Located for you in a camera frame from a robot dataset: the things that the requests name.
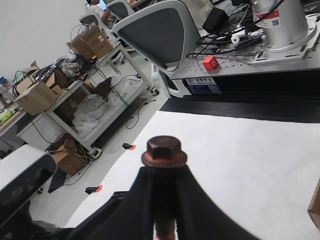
white tablecloth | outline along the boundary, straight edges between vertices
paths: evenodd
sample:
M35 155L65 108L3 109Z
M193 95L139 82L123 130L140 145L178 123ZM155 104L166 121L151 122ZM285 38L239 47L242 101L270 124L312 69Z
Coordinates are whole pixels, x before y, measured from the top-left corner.
M320 176L320 124L272 122L158 111L80 205L75 227L115 191L130 189L147 141L179 138L187 164L211 199L263 240L319 240L307 208Z

white wall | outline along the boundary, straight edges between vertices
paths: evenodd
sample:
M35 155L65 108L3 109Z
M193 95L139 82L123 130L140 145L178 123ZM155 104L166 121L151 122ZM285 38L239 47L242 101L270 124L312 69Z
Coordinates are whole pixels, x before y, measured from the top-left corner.
M34 60L42 68L68 52L86 0L0 1L0 77L13 79Z

chair backrest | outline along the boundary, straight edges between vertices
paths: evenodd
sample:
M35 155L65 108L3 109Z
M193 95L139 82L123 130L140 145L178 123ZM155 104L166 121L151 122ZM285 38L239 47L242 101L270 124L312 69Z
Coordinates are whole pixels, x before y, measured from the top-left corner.
M112 42L115 43L119 41L119 38L114 35L114 33L104 24L101 18L94 12L88 13L79 18L79 22L82 24L92 24L95 23L99 26L101 30L104 30L107 34L107 38Z
M186 5L179 0L144 8L121 20L113 31L167 74L175 72L200 39Z
M135 13L126 0L114 0L108 3L106 7L120 21Z

floor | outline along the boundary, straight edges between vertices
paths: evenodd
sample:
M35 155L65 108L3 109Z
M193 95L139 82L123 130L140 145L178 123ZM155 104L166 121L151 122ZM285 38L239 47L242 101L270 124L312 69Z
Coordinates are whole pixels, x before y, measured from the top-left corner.
M135 62L139 65L142 71L150 79L151 77L151 64L144 60L141 55L133 53L131 55ZM134 74L133 68L125 61L124 65L118 64L117 67L122 72L123 76ZM114 71L109 67L103 67L103 72L107 77L115 75ZM102 81L93 77L95 82ZM59 227L64 227L69 218L76 211L78 206L88 196L85 193L87 187L98 186L108 171L112 168L118 158L125 152L122 148L123 143L132 143L139 135L154 113L161 108L166 102L167 97L164 91L159 87L160 94L152 96L149 92L143 92L132 104L133 109L126 110L117 120L111 125L99 138L97 144L104 145L102 147L103 153L101 157L88 165L79 174L65 181L65 184L72 184L79 179L82 173L86 171L77 183L72 186L63 186L58 190L48 193L50 180L43 186L44 191L42 194L35 194L31 199L30 213L33 220L45 221L48 223L56 224ZM137 120L137 110L146 101L156 99L147 105L144 105L139 113L139 121L133 129L126 128L126 120L130 116L134 116L128 123L129 127Z

bolt head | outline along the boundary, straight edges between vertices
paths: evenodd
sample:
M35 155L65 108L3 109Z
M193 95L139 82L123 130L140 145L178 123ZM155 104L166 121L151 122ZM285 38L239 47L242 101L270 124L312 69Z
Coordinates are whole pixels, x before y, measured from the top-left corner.
M173 136L156 136L147 142L142 162L157 168L183 167L187 162L187 155L181 150L179 139Z

